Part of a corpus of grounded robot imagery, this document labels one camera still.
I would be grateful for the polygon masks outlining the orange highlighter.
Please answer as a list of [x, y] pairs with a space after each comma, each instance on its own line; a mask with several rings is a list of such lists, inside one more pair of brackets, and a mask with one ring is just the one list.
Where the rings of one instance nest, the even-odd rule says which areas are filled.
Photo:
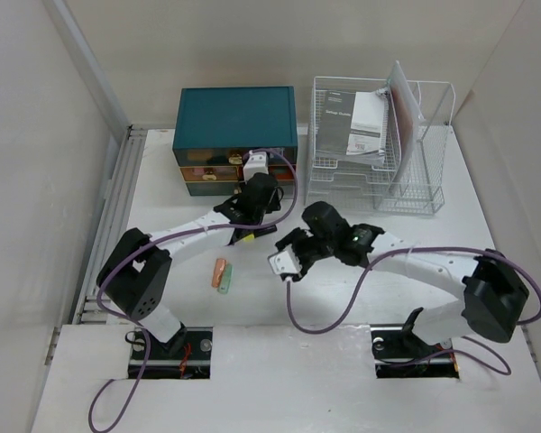
[[211, 285], [214, 288], [218, 288], [221, 284], [225, 267], [226, 267], [227, 261], [224, 258], [217, 258], [215, 261], [215, 266], [213, 270], [213, 276], [211, 280]]

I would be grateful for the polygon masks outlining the green highlighter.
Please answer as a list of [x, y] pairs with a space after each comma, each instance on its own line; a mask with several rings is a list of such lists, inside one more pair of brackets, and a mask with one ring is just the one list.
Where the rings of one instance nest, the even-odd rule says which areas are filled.
[[228, 263], [222, 273], [221, 281], [218, 285], [217, 291], [221, 294], [226, 294], [231, 287], [233, 277], [233, 266]]

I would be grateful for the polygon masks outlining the grey setup guide booklet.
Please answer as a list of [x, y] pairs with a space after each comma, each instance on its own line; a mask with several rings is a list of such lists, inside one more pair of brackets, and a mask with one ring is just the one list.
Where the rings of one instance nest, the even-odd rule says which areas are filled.
[[316, 155], [364, 165], [383, 165], [388, 114], [386, 88], [372, 92], [326, 91], [316, 132]]

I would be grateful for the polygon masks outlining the clear mesh zip pouch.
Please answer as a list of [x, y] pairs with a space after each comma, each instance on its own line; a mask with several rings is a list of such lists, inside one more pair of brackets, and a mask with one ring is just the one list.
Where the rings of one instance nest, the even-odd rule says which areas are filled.
[[400, 164], [393, 179], [394, 185], [403, 183], [418, 138], [418, 128], [424, 120], [419, 103], [396, 60], [387, 79], [399, 136]]

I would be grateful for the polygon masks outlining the blue cleaning gel jar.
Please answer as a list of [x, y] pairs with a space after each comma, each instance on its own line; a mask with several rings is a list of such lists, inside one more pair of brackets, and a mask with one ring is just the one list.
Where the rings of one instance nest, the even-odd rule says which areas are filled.
[[284, 151], [285, 151], [284, 148], [271, 148], [270, 158], [271, 159], [277, 159], [280, 156], [284, 155]]

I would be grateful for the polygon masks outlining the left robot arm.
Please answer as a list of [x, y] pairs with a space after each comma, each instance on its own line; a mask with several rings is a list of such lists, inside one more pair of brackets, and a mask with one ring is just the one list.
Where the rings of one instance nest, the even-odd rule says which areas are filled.
[[149, 332], [152, 349], [174, 357], [183, 349], [187, 329], [161, 301], [171, 266], [250, 235], [275, 231], [262, 220], [280, 210], [282, 196], [272, 175], [256, 173], [240, 193], [190, 223], [155, 234], [129, 229], [110, 253], [96, 284], [124, 318]]

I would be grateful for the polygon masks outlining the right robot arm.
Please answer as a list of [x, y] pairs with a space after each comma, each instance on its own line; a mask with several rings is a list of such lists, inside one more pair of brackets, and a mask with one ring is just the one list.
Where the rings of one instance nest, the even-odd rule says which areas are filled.
[[443, 306], [413, 310], [399, 333], [401, 348], [421, 355], [431, 345], [474, 333], [495, 343], [513, 337], [527, 303], [518, 269], [497, 251], [465, 247], [415, 247], [368, 224], [350, 225], [326, 202], [307, 207], [306, 229], [279, 240], [269, 258], [282, 280], [302, 280], [318, 261], [334, 257], [365, 271], [397, 274], [452, 296]]

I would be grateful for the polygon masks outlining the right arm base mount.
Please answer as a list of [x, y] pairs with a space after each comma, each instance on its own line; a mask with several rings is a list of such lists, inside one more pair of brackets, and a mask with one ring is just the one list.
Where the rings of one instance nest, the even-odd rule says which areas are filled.
[[412, 332], [422, 308], [413, 310], [402, 324], [371, 326], [371, 351], [378, 379], [458, 379], [452, 347], [428, 345]]

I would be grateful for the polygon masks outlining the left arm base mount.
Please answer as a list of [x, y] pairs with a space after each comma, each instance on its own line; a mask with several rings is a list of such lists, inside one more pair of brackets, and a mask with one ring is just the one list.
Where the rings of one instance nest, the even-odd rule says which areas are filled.
[[[131, 346], [127, 374], [135, 379], [141, 370], [145, 355], [144, 338], [139, 329], [129, 331], [124, 340]], [[174, 354], [169, 354], [154, 338], [150, 357], [142, 373], [149, 380], [206, 380], [211, 374], [211, 355], [213, 349], [213, 328], [191, 327], [188, 329], [183, 346]]]

